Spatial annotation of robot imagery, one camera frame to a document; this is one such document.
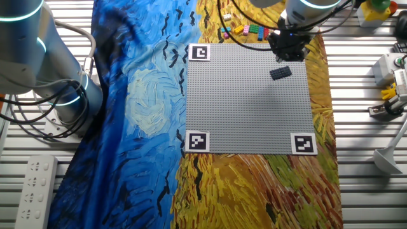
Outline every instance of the yellow lego brick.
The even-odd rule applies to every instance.
[[[233,32],[237,35],[237,34],[241,34],[243,32],[243,25],[240,25],[238,27],[236,27],[236,29],[233,30]]]

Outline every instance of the white device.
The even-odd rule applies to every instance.
[[[18,95],[31,90],[42,98],[63,94],[58,101],[52,99],[49,103],[56,104],[58,118],[64,123],[85,120],[77,130],[83,134],[103,99],[102,90],[90,79],[95,41],[86,31],[64,24],[68,29],[87,33],[91,39],[91,53],[82,68],[61,40],[55,24],[64,23],[54,20],[44,0],[0,2],[0,94]],[[61,92],[68,82],[72,85]],[[78,92],[80,86],[86,93]]]
[[[54,156],[30,157],[18,206],[16,229],[46,229],[57,165]]]

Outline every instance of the colorful lego bricks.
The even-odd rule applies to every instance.
[[[233,30],[233,32],[234,32],[236,35],[238,35],[238,34],[241,34],[241,33],[243,32],[243,30],[244,30],[243,25],[240,25],[240,26],[236,27],[236,28]]]
[[[264,28],[262,26],[259,26],[259,34],[258,34],[258,37],[257,37],[258,41],[263,40],[264,32],[265,32]]]
[[[265,28],[265,31],[264,31],[264,39],[266,39],[267,37],[268,37],[268,33],[270,32],[270,30],[269,29],[267,29],[267,28]]]
[[[244,36],[249,35],[249,28],[250,28],[249,25],[245,25],[245,26],[244,26],[244,29],[243,29],[243,35],[244,35]]]
[[[249,32],[258,33],[259,32],[259,26],[258,25],[250,25]]]
[[[231,31],[231,28],[230,28],[230,27],[227,27],[227,30],[230,32],[230,31]],[[222,31],[222,32],[226,32],[223,27],[221,28],[221,31]]]
[[[225,21],[231,20],[231,14],[228,13],[228,14],[223,15],[223,20],[225,20]]]

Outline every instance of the black cable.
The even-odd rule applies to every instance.
[[[258,25],[260,25],[260,26],[263,26],[263,27],[265,27],[265,28],[268,28],[268,29],[279,30],[279,31],[290,31],[290,32],[295,33],[295,32],[301,31],[301,30],[309,29],[309,28],[311,28],[311,27],[313,27],[313,26],[315,26],[315,25],[317,25],[317,24],[319,24],[319,23],[325,21],[325,20],[328,19],[329,17],[332,17],[333,15],[335,15],[336,13],[338,13],[340,10],[342,10],[342,8],[343,8],[346,4],[348,4],[351,0],[348,0],[346,3],[342,4],[341,6],[339,6],[339,7],[338,7],[339,10],[335,9],[335,10],[332,11],[329,15],[327,15],[326,17],[324,17],[324,18],[318,20],[317,22],[311,23],[310,25],[306,25],[306,26],[303,26],[303,27],[298,27],[298,28],[295,28],[295,29],[281,29],[281,28],[276,28],[276,27],[269,27],[269,26],[267,26],[267,25],[265,25],[265,24],[262,24],[262,23],[256,21],[255,19],[249,17],[248,15],[246,15],[246,14],[242,11],[242,9],[239,8],[239,6],[238,6],[237,3],[235,2],[235,0],[231,0],[231,1],[232,1],[232,3],[235,5],[236,9],[237,9],[241,14],[243,14],[243,16],[244,16],[245,18],[249,19],[251,22],[253,22],[253,23],[255,23],[255,24],[258,24]]]
[[[332,28],[330,28],[330,29],[327,29],[327,30],[325,30],[325,31],[319,31],[319,32],[305,32],[304,34],[305,34],[305,35],[320,35],[320,34],[325,34],[325,33],[327,33],[327,32],[331,32],[331,31],[333,31],[333,30],[335,30],[335,29],[341,27],[341,26],[350,18],[350,16],[352,15],[352,13],[353,13],[353,11],[354,11],[354,9],[355,9],[355,8],[354,8],[355,4],[356,4],[356,0],[353,0],[352,9],[350,10],[349,14],[345,17],[345,19],[344,19],[342,22],[340,22],[338,25],[336,25],[336,26],[334,26],[334,27],[332,27]]]
[[[406,64],[406,61],[405,61],[405,59],[407,58],[407,55],[404,55],[404,57],[402,57],[401,58],[401,62],[400,62],[400,67],[401,67],[401,69],[406,69],[405,67],[404,67],[404,65]]]
[[[42,114],[41,116],[33,119],[33,120],[26,120],[26,121],[21,121],[21,120],[15,120],[13,118],[8,118],[7,116],[0,114],[0,118],[10,121],[12,123],[17,123],[17,124],[30,124],[30,123],[34,123],[42,118],[44,118],[45,116],[47,116],[49,113],[51,113],[51,111],[55,108],[55,106],[57,105],[59,99],[63,96],[63,93],[65,92],[65,90],[61,90],[60,91],[60,95],[57,96],[57,98],[55,99],[55,102],[52,104],[52,106],[49,108],[49,110],[47,112],[45,112],[44,114]]]
[[[219,19],[221,20],[221,24],[222,24],[222,27],[223,27],[224,31],[227,33],[227,35],[229,35],[230,39],[232,39],[236,44],[240,45],[243,48],[247,48],[247,49],[254,50],[254,51],[276,51],[276,50],[283,50],[283,49],[286,49],[286,48],[291,48],[291,47],[296,46],[296,45],[289,45],[289,46],[286,46],[286,47],[274,48],[273,49],[273,48],[255,48],[255,47],[244,45],[241,42],[239,42],[238,40],[236,40],[236,38],[233,37],[229,33],[229,31],[227,30],[226,25],[224,24],[224,21],[223,21],[222,13],[221,13],[221,2],[220,2],[220,0],[217,0],[217,13],[219,15]]]
[[[35,105],[38,105],[38,104],[42,104],[44,102],[48,102],[48,101],[50,101],[50,100],[52,100],[52,99],[54,99],[56,97],[61,98],[63,96],[62,93],[64,93],[69,88],[69,86],[71,86],[72,83],[73,83],[73,81],[68,81],[68,84],[64,88],[62,88],[60,91],[58,91],[56,94],[54,94],[53,96],[48,97],[46,99],[40,100],[40,101],[36,101],[36,102],[15,102],[15,101],[11,101],[9,99],[3,99],[3,98],[0,98],[0,101],[1,102],[7,102],[7,103],[13,104],[13,105],[35,106]]]
[[[31,136],[33,136],[33,137],[40,137],[40,138],[44,138],[44,139],[59,139],[59,138],[66,138],[66,137],[69,137],[70,135],[73,135],[74,133],[76,133],[84,124],[85,124],[85,122],[86,122],[86,118],[87,118],[87,116],[88,116],[88,114],[89,114],[89,100],[87,99],[87,96],[86,96],[86,92],[85,92],[85,90],[83,89],[83,87],[81,87],[81,94],[83,94],[84,95],[84,98],[85,98],[85,100],[86,100],[86,115],[84,116],[84,119],[83,119],[83,121],[82,121],[82,123],[79,125],[79,127],[78,128],[76,128],[75,130],[73,130],[74,128],[75,128],[75,126],[79,123],[79,120],[80,120],[80,118],[78,118],[66,131],[64,131],[63,133],[61,133],[61,134],[58,134],[58,135],[53,135],[53,136],[50,136],[50,135],[48,135],[47,133],[44,133],[43,131],[41,131],[41,130],[39,130],[38,128],[36,128],[33,124],[29,124],[34,130],[36,130],[37,132],[39,132],[40,134],[43,134],[43,135],[37,135],[37,134],[33,134],[32,132],[29,132],[26,128],[24,128],[21,124],[17,124],[25,133],[27,133],[27,134],[29,134],[29,135],[31,135]],[[25,114],[24,114],[24,112],[22,112],[22,109],[21,109],[21,107],[20,106],[18,106],[18,109],[20,110],[20,112],[21,112],[21,115],[23,116],[23,118],[27,121],[27,117],[25,116]],[[13,117],[14,117],[14,119],[17,119],[17,117],[15,116],[15,113],[14,113],[14,111],[13,110],[11,110],[11,114],[13,115]]]

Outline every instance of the cable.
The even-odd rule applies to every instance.
[[[263,27],[265,27],[265,28],[268,28],[268,29],[279,30],[279,31],[291,31],[291,32],[295,33],[295,32],[298,32],[298,31],[301,31],[301,30],[304,30],[304,29],[309,29],[310,27],[313,27],[313,26],[315,26],[315,25],[317,25],[317,24],[319,24],[319,23],[325,21],[325,20],[328,19],[329,17],[332,17],[334,14],[336,14],[336,13],[338,13],[340,10],[342,10],[342,7],[344,7],[346,4],[348,4],[348,1],[349,1],[349,0],[348,0],[346,3],[342,4],[341,6],[339,6],[339,10],[335,9],[335,10],[332,11],[329,15],[327,15],[327,16],[324,17],[324,18],[322,18],[321,20],[319,20],[319,21],[317,21],[317,22],[314,22],[314,23],[312,23],[312,24],[310,24],[310,25],[306,25],[306,26],[304,26],[304,27],[298,27],[298,28],[295,28],[295,29],[283,29],[283,28],[269,27],[269,26],[267,26],[267,25],[265,25],[265,24],[262,24],[262,23],[256,21],[255,19],[249,17],[248,15],[246,15],[246,14],[242,11],[242,9],[239,8],[239,6],[237,5],[237,3],[236,3],[235,0],[231,0],[231,1],[232,1],[232,3],[235,5],[236,9],[237,9],[241,14],[243,14],[243,16],[244,16],[245,18],[249,19],[251,22],[253,22],[253,23],[255,23],[255,24],[258,24],[258,25],[260,25],[260,26],[263,26]]]
[[[58,20],[55,20],[55,25],[62,26],[66,29],[72,30],[74,32],[77,32],[78,34],[82,34],[82,35],[86,36],[90,40],[90,52],[89,52],[88,57],[90,57],[90,58],[93,57],[93,55],[95,54],[95,50],[96,50],[96,40],[89,32],[87,32],[79,27],[69,25],[64,22],[60,22]]]
[[[34,92],[34,91],[32,91],[32,96],[34,97],[34,100],[35,101],[37,101],[37,95],[36,95],[36,93]],[[82,116],[83,116],[83,113],[85,112],[85,109],[86,109],[86,106],[87,106],[87,104],[85,104],[85,108],[83,108],[83,111],[82,111],[82,113],[78,116],[78,118],[76,119],[76,120],[74,120],[74,121],[72,121],[71,123],[66,123],[66,122],[63,122],[63,121],[61,121],[59,118],[58,118],[58,115],[55,115],[56,117],[57,117],[57,119],[58,119],[58,121],[60,121],[61,123],[63,123],[63,125],[62,124],[59,124],[59,123],[55,123],[54,121],[52,121],[49,117],[45,117],[50,123],[52,123],[53,125],[56,125],[56,126],[59,126],[59,127],[66,127],[67,125],[73,125],[77,120],[79,120]],[[44,114],[44,111],[43,111],[43,108],[41,108],[41,106],[38,104],[37,105],[37,107],[38,107],[38,109],[39,109],[39,112],[41,112],[42,114]]]
[[[406,61],[405,61],[405,59],[407,58],[407,55],[404,55],[404,57],[402,57],[401,58],[401,62],[400,62],[400,67],[401,67],[401,69],[406,69],[405,67],[404,67],[404,65],[406,64]]]
[[[64,131],[63,133],[58,134],[58,135],[50,136],[50,135],[48,135],[47,133],[44,133],[43,131],[41,131],[41,130],[39,130],[38,128],[36,128],[34,125],[30,124],[30,126],[31,126],[34,130],[36,130],[37,132],[39,132],[40,134],[42,134],[42,135],[37,135],[37,134],[33,134],[32,132],[29,132],[29,131],[28,131],[27,129],[25,129],[21,124],[18,123],[17,125],[18,125],[25,133],[27,133],[27,134],[29,134],[29,135],[31,135],[31,136],[33,136],[33,137],[41,137],[41,138],[44,138],[44,139],[66,138],[66,137],[69,137],[70,135],[73,135],[74,133],[76,133],[76,132],[85,124],[86,118],[83,119],[83,121],[82,121],[82,123],[79,125],[79,127],[77,127],[76,129],[74,129],[75,126],[79,123],[79,119],[83,116],[83,114],[85,113],[85,111],[86,111],[86,117],[87,117],[88,114],[89,114],[89,100],[87,99],[86,92],[85,92],[83,89],[81,89],[81,92],[82,92],[81,95],[84,96],[85,102],[86,102],[85,107],[84,107],[84,110],[83,110],[83,112],[80,114],[79,118],[76,119],[76,121],[74,122],[74,124],[73,124],[71,127],[69,127],[66,131]],[[20,110],[20,112],[21,112],[23,118],[24,118],[25,120],[27,120],[27,117],[25,116],[24,112],[22,112],[22,108],[21,108],[19,105],[18,105],[18,109]],[[11,114],[13,115],[14,119],[17,119],[17,117],[15,116],[15,113],[14,113],[13,110],[11,110]]]
[[[247,48],[247,49],[254,50],[254,51],[267,51],[267,52],[268,52],[268,51],[282,50],[282,49],[285,49],[285,48],[290,48],[290,47],[296,46],[296,45],[289,45],[289,46],[286,46],[286,47],[274,48],[274,49],[273,49],[273,48],[255,48],[255,47],[251,47],[251,46],[244,45],[244,44],[242,44],[241,42],[237,41],[236,38],[233,37],[233,36],[229,33],[229,31],[227,30],[226,25],[224,24],[224,21],[223,21],[222,13],[221,13],[221,2],[220,2],[220,0],[217,0],[217,13],[218,13],[218,15],[219,15],[219,19],[220,19],[220,21],[221,21],[221,24],[222,24],[222,26],[223,26],[224,31],[229,35],[230,39],[232,39],[236,44],[240,45],[240,46],[243,47],[243,48]]]
[[[64,90],[67,90],[68,88],[69,88],[69,85],[66,85],[66,86],[64,87]],[[36,122],[36,121],[38,121],[38,120],[44,118],[45,116],[47,116],[49,113],[51,113],[51,111],[52,111],[52,110],[55,108],[55,106],[57,105],[57,102],[59,101],[59,99],[61,98],[61,96],[62,96],[62,95],[58,95],[58,96],[57,96],[57,98],[55,99],[55,103],[52,104],[51,108],[50,108],[47,112],[45,112],[44,114],[42,114],[41,116],[39,116],[39,117],[37,117],[37,118],[35,118],[35,119],[33,119],[33,120],[26,120],[26,121],[14,120],[13,118],[8,118],[7,116],[5,116],[5,115],[3,115],[3,114],[0,114],[0,118],[2,118],[2,119],[4,119],[4,120],[7,120],[7,121],[10,121],[10,122],[12,122],[12,123],[19,123],[19,124],[30,124],[30,123],[34,123],[34,122]],[[22,105],[22,104],[23,104],[23,102],[14,102],[14,101],[10,101],[10,102],[8,102],[8,103],[14,104],[14,105]]]
[[[327,29],[327,30],[325,30],[325,31],[322,31],[322,32],[306,32],[306,33],[304,33],[304,34],[307,34],[307,35],[325,34],[325,33],[327,33],[327,32],[331,32],[331,31],[333,31],[333,30],[339,28],[341,25],[343,25],[343,24],[350,18],[350,16],[352,15],[352,13],[353,13],[353,11],[354,11],[354,9],[355,9],[354,6],[355,6],[355,4],[356,4],[356,0],[351,0],[351,1],[353,1],[353,3],[352,3],[352,9],[349,11],[349,14],[345,17],[345,19],[344,19],[342,22],[340,22],[338,25],[336,25],[336,26],[334,26],[334,27],[332,27],[332,28],[330,28],[330,29]]]
[[[71,80],[71,79],[62,79],[62,80],[57,80],[57,81],[54,81],[54,82],[49,82],[49,83],[47,83],[46,85],[27,86],[27,85],[21,84],[21,83],[19,83],[19,82],[17,82],[17,81],[14,81],[14,80],[12,80],[12,79],[9,79],[8,77],[6,77],[5,75],[3,75],[3,74],[1,74],[1,73],[0,73],[0,77],[6,79],[6,80],[9,81],[10,83],[16,84],[17,86],[25,87],[25,88],[30,88],[30,89],[32,89],[32,88],[35,89],[35,88],[50,87],[50,86],[55,85],[55,84],[57,84],[57,83],[63,83],[63,82],[78,82],[78,83],[79,83],[79,86],[78,86],[77,88],[75,88],[75,91],[69,92],[68,94],[63,95],[61,98],[66,97],[66,96],[68,96],[68,95],[71,95],[72,93],[78,91],[79,88],[80,88],[80,86],[82,86],[82,79],[83,79],[82,77],[81,77],[81,80],[80,80],[80,81],[78,81],[78,80]],[[11,104],[17,105],[17,104],[15,104],[15,103],[13,103],[14,101],[6,101],[5,99],[2,99],[2,98],[0,98],[0,101],[2,101],[2,102],[10,102]],[[22,104],[22,103],[21,103],[20,105],[31,106],[31,105],[37,105],[37,104],[28,104],[28,103]]]
[[[3,99],[3,98],[0,98],[0,101],[7,102],[7,103],[13,104],[13,105],[35,106],[37,104],[42,104],[44,102],[48,102],[54,98],[57,98],[57,100],[59,100],[62,97],[62,93],[64,93],[69,88],[69,86],[71,86],[71,83],[68,83],[64,88],[62,88],[60,91],[58,91],[55,95],[48,97],[46,99],[43,99],[41,101],[37,101],[37,102],[15,102],[15,101]]]

